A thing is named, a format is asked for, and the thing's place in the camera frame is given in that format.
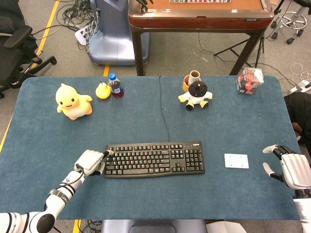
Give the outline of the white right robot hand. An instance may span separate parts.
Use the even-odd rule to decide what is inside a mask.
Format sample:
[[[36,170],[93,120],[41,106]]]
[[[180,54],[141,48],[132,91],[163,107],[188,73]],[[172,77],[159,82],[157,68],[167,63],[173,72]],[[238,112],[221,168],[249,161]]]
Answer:
[[[279,159],[282,168],[282,174],[277,174],[268,163],[263,163],[263,168],[269,177],[286,183],[291,190],[311,188],[311,167],[305,155],[280,145],[265,147],[262,152],[273,153]]]

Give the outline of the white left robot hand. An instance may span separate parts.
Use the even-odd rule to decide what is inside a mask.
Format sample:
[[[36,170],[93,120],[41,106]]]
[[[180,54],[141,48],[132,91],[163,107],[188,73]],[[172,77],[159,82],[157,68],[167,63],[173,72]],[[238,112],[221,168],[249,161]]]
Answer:
[[[105,168],[104,159],[113,154],[112,150],[105,152],[86,150],[74,163],[74,170],[82,170],[85,177],[101,175]]]

